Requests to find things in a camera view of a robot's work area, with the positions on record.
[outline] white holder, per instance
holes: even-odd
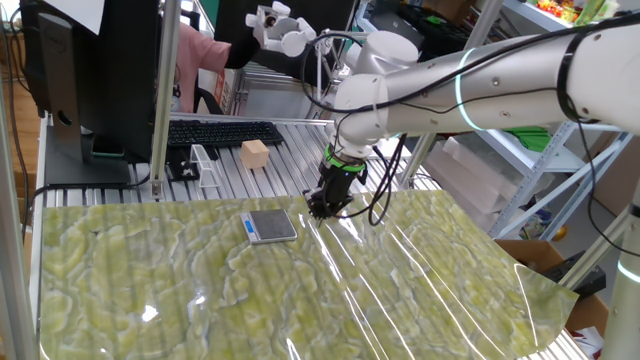
[[[202,145],[191,146],[191,156],[189,158],[191,164],[198,164],[200,171],[200,183],[198,186],[202,188],[220,187],[220,168],[217,163],[211,161],[209,155]]]

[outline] digital scale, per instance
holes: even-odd
[[[251,211],[240,214],[251,245],[293,241],[298,237],[284,210]]]

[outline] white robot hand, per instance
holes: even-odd
[[[255,15],[247,14],[245,23],[253,28],[262,49],[297,57],[317,34],[305,19],[294,20],[290,14],[288,6],[274,1],[271,7],[258,6]]]

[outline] cardboard box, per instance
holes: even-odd
[[[260,140],[245,141],[240,149],[240,160],[247,169],[259,169],[269,162],[269,148]]]
[[[422,0],[422,7],[433,10],[456,26],[462,25],[476,0]]]
[[[560,264],[564,258],[546,241],[496,240],[509,255],[539,273]],[[579,301],[571,312],[566,328],[578,331],[595,327],[604,338],[609,308],[596,295]]]

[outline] computer monitor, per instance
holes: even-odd
[[[47,184],[130,183],[126,161],[150,159],[158,6],[158,0],[106,0],[96,35],[45,2],[21,0],[24,75],[39,113],[46,110],[54,122],[46,139]],[[80,126],[93,138],[81,136]],[[124,155],[95,149],[94,139]]]

